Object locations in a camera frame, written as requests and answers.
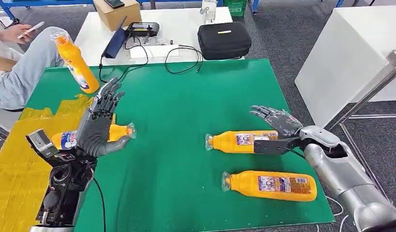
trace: light blue jeans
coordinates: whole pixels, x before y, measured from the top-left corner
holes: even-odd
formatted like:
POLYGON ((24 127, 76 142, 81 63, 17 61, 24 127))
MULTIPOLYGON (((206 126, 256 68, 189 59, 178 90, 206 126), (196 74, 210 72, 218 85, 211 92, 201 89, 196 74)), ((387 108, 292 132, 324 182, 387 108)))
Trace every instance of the light blue jeans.
POLYGON ((22 109, 26 106, 45 68, 62 66, 51 33, 60 28, 48 27, 31 42, 29 49, 11 72, 3 75, 0 82, 0 108, 22 109))

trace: bottle cap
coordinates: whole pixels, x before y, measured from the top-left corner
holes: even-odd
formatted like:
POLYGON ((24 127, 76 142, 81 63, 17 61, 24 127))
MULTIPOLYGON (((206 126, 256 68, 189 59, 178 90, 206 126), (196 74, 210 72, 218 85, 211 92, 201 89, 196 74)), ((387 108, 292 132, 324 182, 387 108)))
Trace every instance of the bottle cap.
POLYGON ((51 39, 56 44, 60 45, 60 44, 65 44, 67 41, 69 41, 70 36, 68 35, 68 32, 66 30, 59 29, 51 34, 51 39))
POLYGON ((231 175, 227 172, 222 173, 222 190, 225 192, 231 190, 231 175))
POLYGON ((136 138, 136 129, 133 122, 127 125, 127 135, 129 135, 132 139, 136 138))
POLYGON ((213 149, 213 136, 210 134, 205 135, 205 148, 207 151, 213 149))

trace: black cable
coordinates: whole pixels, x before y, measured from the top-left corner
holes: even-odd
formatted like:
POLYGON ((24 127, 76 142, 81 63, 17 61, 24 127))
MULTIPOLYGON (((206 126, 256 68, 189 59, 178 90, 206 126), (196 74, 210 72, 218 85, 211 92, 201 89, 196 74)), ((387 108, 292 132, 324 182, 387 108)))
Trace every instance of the black cable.
POLYGON ((193 69, 193 68, 199 63, 199 54, 201 55, 201 63, 199 64, 198 68, 196 69, 196 72, 198 72, 198 71, 201 69, 201 67, 202 67, 202 65, 203 65, 203 63, 204 63, 203 55, 202 55, 201 51, 198 51, 198 50, 196 50, 196 48, 194 48, 194 47, 192 47, 192 46, 187 46, 187 45, 179 45, 179 47, 174 48, 174 49, 172 49, 171 51, 168 52, 168 54, 166 55, 166 58, 165 58, 165 63, 164 63, 164 64, 165 64, 165 68, 166 68, 166 70, 167 70, 169 73, 171 73, 171 74, 185 73, 185 72, 187 72, 187 71, 193 69), (186 50, 195 51, 195 52, 196 52, 197 59, 196 59, 196 62, 194 63, 194 65, 192 65, 191 67, 189 67, 189 68, 187 68, 187 69, 185 69, 185 70, 178 71, 178 72, 173 72, 173 71, 169 70, 167 60, 168 60, 169 54, 170 54, 172 51, 175 51, 175 50, 178 50, 178 49, 179 49, 179 50, 180 50, 180 49, 186 49, 186 50))
POLYGON ((300 157, 306 159, 302 154, 300 154, 299 152, 297 152, 297 151, 295 151, 295 150, 293 150, 293 149, 290 149, 290 148, 287 148, 287 147, 284 147, 284 146, 278 147, 278 150, 279 150, 279 149, 285 149, 285 150, 291 151, 291 152, 297 154, 298 156, 300 156, 300 157))
POLYGON ((93 180, 94 180, 95 184, 96 184, 97 187, 98 187, 98 191, 100 192, 100 195, 101 195, 101 201, 103 202, 104 232, 106 232, 106 231, 107 231, 107 225, 106 225, 106 222, 105 222, 105 202, 104 202, 104 196, 103 196, 103 192, 101 191, 101 187, 100 187, 100 185, 98 184, 98 181, 95 179, 95 177, 93 178, 93 180))
MULTIPOLYGON (((125 43, 124 43, 124 49, 125 49, 125 50, 130 50, 131 48, 134 48, 134 47, 141 47, 141 48, 144 50, 145 56, 147 57, 147 61, 146 61, 144 64, 128 65, 128 67, 124 70, 124 72, 122 73, 122 75, 121 75, 121 77, 118 79, 118 81, 120 81, 122 78, 124 78, 124 76, 127 74, 127 70, 128 70, 129 68, 138 69, 138 68, 140 68, 140 67, 142 67, 142 66, 147 65, 148 62, 149 62, 149 57, 148 57, 147 50, 144 48, 144 46, 142 46, 141 40, 140 40, 138 37, 132 35, 132 36, 129 36, 129 37, 127 38, 127 40, 125 41, 125 43), (138 40, 139 44, 127 48, 127 41, 128 41, 131 37, 136 38, 136 39, 138 40)), ((102 57, 102 56, 101 56, 101 60, 100 60, 99 69, 100 69, 100 73, 99 73, 100 81, 102 81, 102 82, 104 82, 104 83, 107 83, 107 81, 105 81, 105 80, 103 80, 103 79, 101 78, 101 70, 103 69, 103 57, 102 57)))
POLYGON ((100 81, 102 81, 102 82, 104 82, 104 83, 107 83, 107 81, 104 81, 104 80, 101 78, 101 70, 103 69, 103 57, 104 57, 104 56, 101 56, 100 66, 99 66, 100 73, 98 74, 98 77, 100 78, 100 81))

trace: bottle label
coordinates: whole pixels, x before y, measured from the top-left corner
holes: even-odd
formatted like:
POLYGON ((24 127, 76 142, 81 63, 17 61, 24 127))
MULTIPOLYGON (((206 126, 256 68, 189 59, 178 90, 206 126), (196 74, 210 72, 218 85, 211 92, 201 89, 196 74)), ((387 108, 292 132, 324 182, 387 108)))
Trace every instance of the bottle label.
POLYGON ((238 145, 253 144, 253 135, 251 134, 236 134, 236 143, 238 145))
POLYGON ((262 133, 261 136, 267 136, 271 140, 277 140, 278 139, 278 133, 277 132, 262 133))
POLYGON ((67 131, 61 135, 61 149, 69 150, 77 145, 77 131, 67 131))
POLYGON ((67 63, 68 69, 70 70, 71 74, 73 75, 74 79, 77 81, 77 83, 80 85, 82 89, 89 89, 88 83, 85 81, 84 76, 78 72, 76 68, 71 63, 68 63, 66 60, 65 62, 67 63))
POLYGON ((310 193, 311 191, 307 178, 259 176, 258 180, 260 191, 293 193, 310 193))

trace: black carrying case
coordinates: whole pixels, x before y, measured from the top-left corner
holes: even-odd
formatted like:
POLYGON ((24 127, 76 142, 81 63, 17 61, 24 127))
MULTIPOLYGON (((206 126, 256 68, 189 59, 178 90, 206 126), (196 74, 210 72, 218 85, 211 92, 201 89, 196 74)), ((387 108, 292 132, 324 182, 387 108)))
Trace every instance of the black carrying case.
POLYGON ((207 60, 240 58, 252 46, 252 39, 240 22, 201 25, 198 41, 207 60))

